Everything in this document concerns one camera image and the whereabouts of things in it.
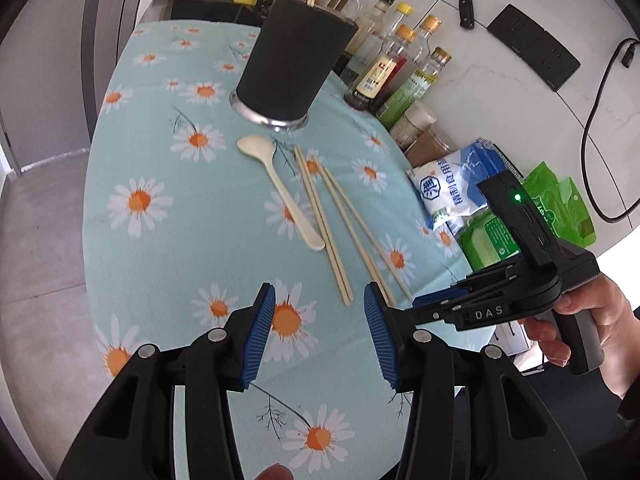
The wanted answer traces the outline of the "person's right hand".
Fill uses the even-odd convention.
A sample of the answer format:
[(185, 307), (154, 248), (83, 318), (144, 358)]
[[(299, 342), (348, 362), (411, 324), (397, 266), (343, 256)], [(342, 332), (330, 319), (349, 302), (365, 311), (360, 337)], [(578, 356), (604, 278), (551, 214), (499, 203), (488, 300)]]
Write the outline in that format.
[(639, 401), (639, 320), (617, 284), (600, 274), (563, 294), (557, 314), (589, 312), (596, 324), (604, 360), (600, 372), (612, 393)]

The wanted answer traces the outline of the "person's left hand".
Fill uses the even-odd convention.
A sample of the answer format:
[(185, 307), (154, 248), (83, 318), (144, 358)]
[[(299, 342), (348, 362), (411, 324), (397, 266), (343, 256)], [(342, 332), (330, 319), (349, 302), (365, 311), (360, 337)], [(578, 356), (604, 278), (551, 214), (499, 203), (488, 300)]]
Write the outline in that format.
[(273, 464), (263, 470), (255, 480), (293, 480), (294, 474), (287, 466)]

